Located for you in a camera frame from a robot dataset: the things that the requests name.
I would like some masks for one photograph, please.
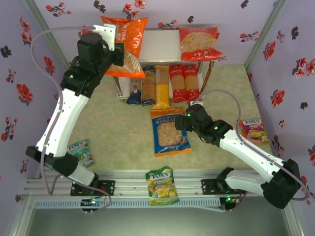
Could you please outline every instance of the green candy bag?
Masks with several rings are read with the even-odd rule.
[[[173,170],[165,166],[159,170],[146,173],[150,205],[161,206],[179,202]]]

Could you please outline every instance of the yellow pasta package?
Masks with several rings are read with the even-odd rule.
[[[151,110],[150,114],[156,157],[192,151],[185,128],[183,130],[175,128],[175,118],[183,115],[182,107]]]
[[[168,65],[156,65],[156,104],[154,109],[169,108]]]

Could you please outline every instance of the pasta package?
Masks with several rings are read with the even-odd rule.
[[[124,65],[112,64],[106,71],[106,75],[129,78],[143,78],[145,76],[138,58],[128,51],[125,51]]]
[[[153,108],[169,108],[168,65],[156,65],[156,104]]]
[[[182,107],[151,110],[150,114],[156,157],[192,151],[185,128],[183,130],[175,128],[175,118],[183,115]]]
[[[185,88],[188,102],[193,102],[199,96],[198,71],[196,64],[184,65]]]
[[[216,50],[219,37],[217,27],[179,28],[182,60],[210,61],[218,60],[223,53]]]
[[[187,102],[183,65],[182,64],[170,65],[169,75],[171,78],[173,89],[173,103]]]
[[[101,16],[103,23],[118,26],[118,36],[116,42],[124,43],[125,50],[135,55],[140,55],[143,33],[148,21],[148,17],[137,20],[124,18],[111,18]]]
[[[159,170],[146,173],[150,205],[162,206],[179,202],[173,170],[165,166]]]
[[[154,65],[142,68],[145,78],[142,79],[142,106],[155,104],[156,69]]]
[[[130,79],[130,96],[127,99],[129,105],[141,104],[141,80]]]

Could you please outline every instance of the black bracket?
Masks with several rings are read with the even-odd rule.
[[[104,190],[110,196],[114,195],[115,191],[115,181],[114,180],[99,180],[98,189]],[[78,184],[72,184],[70,195],[73,197],[82,197],[82,196],[102,196],[103,194],[98,191],[93,191],[84,187],[81,187]]]
[[[216,179],[202,179],[201,180],[201,188],[203,195],[220,195],[220,194],[245,194],[246,191],[238,190],[238,189],[230,189],[230,190],[222,190],[218,186],[218,182]]]

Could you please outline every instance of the spaghetti package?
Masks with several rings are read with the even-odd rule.
[[[173,88],[173,103],[187,102],[184,72],[182,64],[173,64],[169,66],[169,75]]]
[[[169,108],[168,65],[156,65],[156,104],[153,108]]]
[[[174,183],[173,170],[165,166],[146,173],[150,205],[162,206],[179,202]]]
[[[142,106],[153,105],[156,99],[156,69],[154,65],[145,66],[142,69],[146,76],[142,79]]]
[[[175,118],[183,115],[182,107],[151,110],[150,114],[156,157],[192,151],[185,128],[183,130],[175,128]]]
[[[183,67],[187,100],[188,102],[192,102],[196,100],[200,95],[198,86],[197,65],[186,64]]]
[[[138,57],[141,51],[142,36],[148,21],[148,17],[138,20],[122,18],[110,18],[101,16],[103,23],[118,26],[118,36],[115,42],[124,43],[124,65],[112,65],[106,75],[117,77],[143,78],[145,75],[140,66]]]
[[[219,37],[217,27],[179,28],[182,60],[210,61],[218,60],[223,53],[216,50]]]
[[[240,120],[242,135],[256,145],[268,144],[269,139],[262,118]]]

